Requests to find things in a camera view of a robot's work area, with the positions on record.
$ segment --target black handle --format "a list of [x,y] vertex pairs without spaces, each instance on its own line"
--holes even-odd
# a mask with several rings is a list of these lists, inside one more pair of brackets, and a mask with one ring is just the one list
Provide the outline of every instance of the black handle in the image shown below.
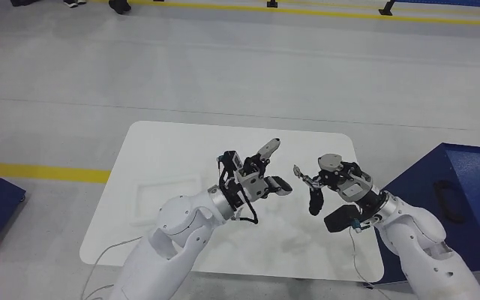
[[442,212],[445,218],[447,218],[449,221],[456,224],[464,223],[465,217],[461,214],[458,214],[450,210],[450,208],[447,206],[447,201],[443,196],[443,190],[445,189],[450,189],[452,191],[455,191],[454,185],[450,181],[439,180],[433,183],[433,189],[435,190],[436,199],[438,200],[438,204],[442,209]]
[[324,202],[325,200],[323,199],[323,193],[321,188],[317,188],[316,190],[310,189],[310,203],[308,211],[311,215],[318,215],[322,210]]

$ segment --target floor marking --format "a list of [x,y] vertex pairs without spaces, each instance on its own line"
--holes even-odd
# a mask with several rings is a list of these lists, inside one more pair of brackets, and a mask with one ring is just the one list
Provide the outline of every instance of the floor marking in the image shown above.
[[[93,2],[107,2],[107,0],[92,0]],[[443,23],[455,25],[480,25],[480,19],[444,19],[437,17],[423,16],[382,16],[377,13],[345,13],[337,11],[306,10],[297,8],[268,8],[243,5],[225,5],[225,4],[204,4],[204,3],[185,3],[185,2],[159,2],[145,0],[130,0],[129,3],[135,5],[153,5],[172,8],[196,8],[225,11],[261,11],[274,14],[303,14],[323,17],[340,17],[364,20],[383,20],[383,21],[402,21],[414,23]]]
[[80,169],[61,166],[0,163],[0,177],[63,180],[67,182],[107,183],[110,171],[105,169]]

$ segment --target blue panel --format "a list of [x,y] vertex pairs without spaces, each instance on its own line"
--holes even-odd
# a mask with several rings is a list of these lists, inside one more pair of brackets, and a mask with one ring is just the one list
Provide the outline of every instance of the blue panel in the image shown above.
[[14,214],[24,196],[23,189],[0,178],[0,230]]
[[[427,209],[447,232],[447,245],[456,250],[472,271],[480,270],[480,148],[440,144],[385,187],[412,206]],[[463,223],[450,221],[442,210],[434,183],[447,181],[452,189],[443,196],[448,209],[464,218]],[[400,260],[379,239],[385,274],[378,284],[405,281]]]
[[480,148],[445,144],[469,207],[480,224]]
[[479,0],[397,0],[397,2],[425,3],[432,5],[480,6]]

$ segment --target wire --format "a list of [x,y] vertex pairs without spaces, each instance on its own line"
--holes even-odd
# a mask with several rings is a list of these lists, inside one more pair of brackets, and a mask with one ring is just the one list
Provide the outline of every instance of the wire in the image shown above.
[[[118,246],[122,246],[122,245],[125,245],[125,244],[128,244],[128,243],[131,243],[131,242],[134,242],[136,240],[139,240],[141,239],[142,237],[140,236],[139,238],[134,238],[134,239],[131,239],[130,241],[123,241],[121,243],[118,243],[118,244],[113,244],[109,247],[107,247],[105,250],[103,250],[102,254],[100,254],[100,256],[97,258],[97,260],[95,261],[95,264],[93,265],[93,267],[91,267],[91,271],[90,271],[90,274],[88,275],[87,277],[87,281],[85,282],[85,284],[83,285],[83,289],[82,289],[82,295],[80,296],[80,300],[88,300],[90,297],[92,297],[93,294],[95,294],[96,292],[98,292],[99,290],[104,290],[104,289],[109,289],[110,287],[113,287],[113,284],[108,284],[106,286],[102,286],[102,287],[99,287],[98,289],[96,289],[95,291],[91,292],[90,295],[86,296],[86,298],[83,298],[83,296],[85,295],[85,290],[87,289],[87,285],[89,284],[89,281],[90,281],[90,277],[92,276],[93,274],[93,271],[95,270],[95,267],[97,266],[98,262],[100,261],[100,259],[102,258],[102,256],[110,249],[112,248],[115,248],[115,247],[118,247]],[[102,297],[96,297],[96,298],[93,298],[92,300],[104,300]]]
[[355,271],[357,272],[358,276],[373,290],[377,290],[379,293],[385,296],[388,300],[392,300],[390,297],[388,297],[382,290],[377,289],[370,281],[366,280],[365,277],[360,274],[359,269],[357,268],[357,262],[356,262],[356,257],[357,257],[357,248],[355,245],[355,241],[353,240],[352,236],[352,227],[348,229],[348,234],[350,235],[350,239],[352,240],[352,246],[353,246],[353,267],[355,268]]

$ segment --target black metal post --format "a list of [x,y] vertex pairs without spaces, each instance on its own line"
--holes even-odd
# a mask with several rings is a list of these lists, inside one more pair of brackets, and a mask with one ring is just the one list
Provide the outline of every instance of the black metal post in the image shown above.
[[267,2],[267,8],[278,8],[278,2],[270,0]]
[[390,10],[392,9],[394,3],[395,0],[390,0],[385,4],[385,7],[383,9],[380,8],[378,11],[382,16],[391,16],[392,12]]

